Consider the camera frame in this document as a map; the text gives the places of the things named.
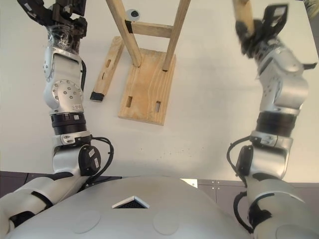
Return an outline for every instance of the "wooden block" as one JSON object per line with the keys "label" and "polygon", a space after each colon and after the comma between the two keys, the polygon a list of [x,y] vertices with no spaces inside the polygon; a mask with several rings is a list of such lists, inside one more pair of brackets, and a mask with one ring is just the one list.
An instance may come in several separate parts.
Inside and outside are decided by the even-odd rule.
{"label": "wooden block", "polygon": [[116,26],[119,29],[121,37],[125,43],[125,46],[132,58],[133,64],[137,67],[141,65],[142,58],[139,50],[139,46],[136,43],[134,34],[129,33],[126,24],[125,18],[126,13],[121,0],[106,0],[107,5],[111,11],[111,14],[114,18]]}
{"label": "wooden block", "polygon": [[250,0],[233,0],[233,5],[236,21],[245,23],[249,34],[252,35],[255,26]]}
{"label": "wooden block", "polygon": [[175,48],[177,45],[177,41],[178,41],[178,38],[180,35],[181,27],[183,26],[183,23],[184,23],[184,20],[186,17],[186,13],[187,13],[187,10],[189,7],[189,3],[190,3],[190,0],[180,0],[179,1],[177,13],[176,13],[175,21],[174,21],[174,25],[173,25],[173,30],[171,32],[170,40],[168,43],[166,58],[165,58],[165,61],[163,63],[163,67],[162,67],[162,69],[164,71],[167,71],[169,69],[170,62],[172,61],[173,54],[174,54],[174,51],[175,51]]}
{"label": "wooden block", "polygon": [[170,38],[173,26],[133,21],[131,23],[133,33]]}
{"label": "wooden block", "polygon": [[165,72],[165,52],[140,50],[143,61],[140,67],[131,66],[118,116],[164,125],[176,56]]}
{"label": "wooden block", "polygon": [[120,36],[115,36],[111,43],[109,52],[105,58],[105,62],[102,66],[99,77],[95,83],[93,92],[90,97],[91,100],[101,102],[104,96],[106,96],[115,69],[123,52],[123,48],[124,42],[122,38]]}

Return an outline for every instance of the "vent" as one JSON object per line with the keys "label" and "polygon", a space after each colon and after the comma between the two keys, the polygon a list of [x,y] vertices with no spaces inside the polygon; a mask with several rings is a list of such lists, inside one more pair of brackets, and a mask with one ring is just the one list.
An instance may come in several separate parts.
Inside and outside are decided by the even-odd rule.
{"label": "vent", "polygon": [[137,196],[131,196],[112,206],[115,208],[149,208],[150,206]]}

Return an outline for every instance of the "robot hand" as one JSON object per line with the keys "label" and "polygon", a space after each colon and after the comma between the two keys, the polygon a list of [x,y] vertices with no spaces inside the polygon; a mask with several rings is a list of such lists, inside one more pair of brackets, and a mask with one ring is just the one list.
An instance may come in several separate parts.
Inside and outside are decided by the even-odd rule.
{"label": "robot hand", "polygon": [[[319,236],[318,218],[294,188],[281,180],[293,143],[290,135],[308,95],[303,64],[277,37],[287,13],[287,5],[268,6],[264,19],[254,21],[256,30],[252,35],[244,23],[236,23],[242,53],[257,62],[263,96],[256,129],[230,146],[227,159],[231,163],[230,150],[234,146],[251,141],[251,145],[242,147],[236,166],[231,163],[247,187],[247,192],[235,198],[234,211],[240,224],[258,239]],[[244,196],[248,197],[252,227],[242,221],[237,211]]]}
{"label": "robot hand", "polygon": [[[82,106],[86,67],[79,53],[86,36],[85,0],[57,0],[46,9],[41,0],[18,0],[28,16],[48,30],[43,70],[44,99],[51,108],[53,175],[36,178],[0,199],[0,238],[34,215],[72,196],[110,166],[114,149],[107,138],[92,137],[86,128]],[[75,13],[80,15],[71,19]],[[101,168],[99,150],[91,140],[110,146],[109,159]]]}

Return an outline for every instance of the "mortise slot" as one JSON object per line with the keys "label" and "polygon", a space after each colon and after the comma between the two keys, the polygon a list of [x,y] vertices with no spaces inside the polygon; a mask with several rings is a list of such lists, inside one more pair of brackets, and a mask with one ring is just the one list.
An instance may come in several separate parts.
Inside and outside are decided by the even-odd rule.
{"label": "mortise slot", "polygon": [[155,112],[160,112],[160,101],[156,101]]}
{"label": "mortise slot", "polygon": [[110,66],[110,63],[111,63],[111,60],[109,59],[106,64],[105,64],[105,67],[108,68]]}
{"label": "mortise slot", "polygon": [[127,107],[127,108],[131,107],[132,99],[133,99],[132,96],[129,96],[129,97],[128,97],[128,101],[126,101],[126,107]]}

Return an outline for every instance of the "white table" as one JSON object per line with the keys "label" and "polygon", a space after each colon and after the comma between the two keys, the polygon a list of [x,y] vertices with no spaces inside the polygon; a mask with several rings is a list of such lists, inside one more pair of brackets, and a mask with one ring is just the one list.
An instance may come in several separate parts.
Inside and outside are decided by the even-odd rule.
{"label": "white table", "polygon": [[[255,0],[255,17],[279,0]],[[318,61],[302,1],[289,0],[288,23],[280,34],[303,63]],[[172,24],[178,0],[125,0],[141,21]],[[42,72],[46,29],[11,0],[1,3],[1,162],[0,170],[51,172],[49,108],[43,101]],[[87,1],[87,36],[80,55],[87,65],[85,117],[95,136],[108,137],[115,156],[107,175],[169,175],[238,180],[226,161],[229,143],[256,126],[262,88],[256,65],[240,53],[231,0],[193,0],[177,44],[177,64],[164,126],[119,119],[120,100],[131,59],[120,59],[102,103],[89,100],[104,58],[119,35],[105,1]],[[136,36],[143,48],[165,51],[168,40]],[[304,73],[310,94],[293,132],[285,179],[319,182],[319,67]],[[107,149],[97,144],[106,157]],[[235,162],[240,146],[234,150]]]}

